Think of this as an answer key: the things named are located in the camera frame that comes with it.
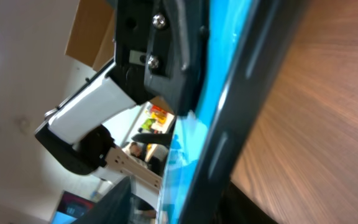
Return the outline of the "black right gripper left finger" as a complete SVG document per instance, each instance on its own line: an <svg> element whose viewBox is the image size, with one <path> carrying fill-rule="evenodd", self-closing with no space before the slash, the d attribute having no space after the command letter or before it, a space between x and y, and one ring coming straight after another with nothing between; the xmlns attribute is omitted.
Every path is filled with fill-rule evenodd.
<svg viewBox="0 0 358 224"><path fill-rule="evenodd" d="M127 224L132 212L131 198L132 180L125 177L72 224Z"/></svg>

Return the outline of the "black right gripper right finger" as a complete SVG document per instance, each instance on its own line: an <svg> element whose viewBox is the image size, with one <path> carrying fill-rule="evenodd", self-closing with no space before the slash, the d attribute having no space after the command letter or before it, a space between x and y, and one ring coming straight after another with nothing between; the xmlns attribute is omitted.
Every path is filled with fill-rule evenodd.
<svg viewBox="0 0 358 224"><path fill-rule="evenodd" d="M219 223L277 224L232 182L219 201Z"/></svg>

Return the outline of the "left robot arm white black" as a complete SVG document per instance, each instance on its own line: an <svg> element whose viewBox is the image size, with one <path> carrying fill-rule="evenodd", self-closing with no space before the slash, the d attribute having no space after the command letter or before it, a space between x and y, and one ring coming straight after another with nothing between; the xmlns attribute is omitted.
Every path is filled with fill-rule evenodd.
<svg viewBox="0 0 358 224"><path fill-rule="evenodd" d="M162 97L177 116L193 111L203 80L208 1L113 1L114 56L71 97L49 111L36 139L67 170L88 175L106 165L113 116Z"/></svg>

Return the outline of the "cyan screen smartphone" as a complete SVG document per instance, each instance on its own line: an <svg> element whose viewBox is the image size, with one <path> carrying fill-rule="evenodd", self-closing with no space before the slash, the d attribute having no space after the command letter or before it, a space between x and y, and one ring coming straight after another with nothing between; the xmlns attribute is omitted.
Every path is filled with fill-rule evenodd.
<svg viewBox="0 0 358 224"><path fill-rule="evenodd" d="M203 81L177 118L157 223L219 223L219 201L277 76L305 2L210 1Z"/></svg>

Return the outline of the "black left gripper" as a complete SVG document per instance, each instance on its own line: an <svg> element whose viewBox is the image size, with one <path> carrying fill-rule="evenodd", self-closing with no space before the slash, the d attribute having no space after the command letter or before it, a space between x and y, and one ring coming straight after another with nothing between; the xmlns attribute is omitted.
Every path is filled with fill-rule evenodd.
<svg viewBox="0 0 358 224"><path fill-rule="evenodd" d="M198 101L203 81L209 1L109 0L109 4L115 22L111 85L137 105L160 96L175 115L186 116Z"/></svg>

